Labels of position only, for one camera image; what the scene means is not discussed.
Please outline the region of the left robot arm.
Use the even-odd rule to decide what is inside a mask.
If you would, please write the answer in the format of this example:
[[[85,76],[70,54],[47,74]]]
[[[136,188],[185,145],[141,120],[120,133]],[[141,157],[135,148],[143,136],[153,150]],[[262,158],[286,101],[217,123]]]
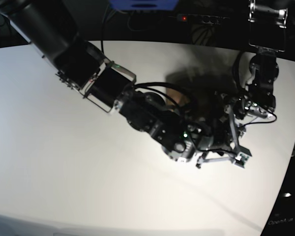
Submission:
[[[248,114],[260,120],[257,124],[277,121],[274,82],[279,75],[277,54],[286,49],[286,30],[288,1],[284,0],[250,0],[248,2],[249,45],[257,51],[249,62],[252,74],[251,82],[241,82],[239,64],[243,52],[240,52],[232,67],[232,76],[237,93],[228,98],[225,105],[228,130],[245,130],[247,124],[237,124]]]

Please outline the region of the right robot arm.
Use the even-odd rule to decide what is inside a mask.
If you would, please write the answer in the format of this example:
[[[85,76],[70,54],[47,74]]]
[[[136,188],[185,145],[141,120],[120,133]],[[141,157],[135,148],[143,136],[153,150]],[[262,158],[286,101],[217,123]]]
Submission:
[[[188,90],[164,82],[138,84],[134,73],[80,37],[62,1],[0,0],[0,15],[42,53],[62,83],[100,109],[119,112],[172,160],[188,162],[197,155],[201,167],[209,162],[207,154],[215,152],[221,161],[237,162],[238,151],[229,141],[215,145],[212,124],[192,119],[198,105]]]

